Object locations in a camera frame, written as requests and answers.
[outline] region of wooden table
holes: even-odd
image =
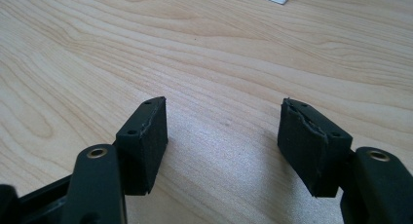
[[[0,0],[0,183],[22,196],[168,99],[169,145],[130,223],[342,223],[277,146],[308,102],[413,171],[413,0]]]

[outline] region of black plastic bracket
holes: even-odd
[[[144,101],[112,145],[82,151],[72,175],[18,198],[0,185],[0,223],[126,223],[124,195],[146,195],[168,144],[163,96]]]
[[[413,177],[394,155],[372,147],[353,152],[352,137],[307,103],[285,99],[280,151],[316,197],[341,201],[346,224],[413,223]]]

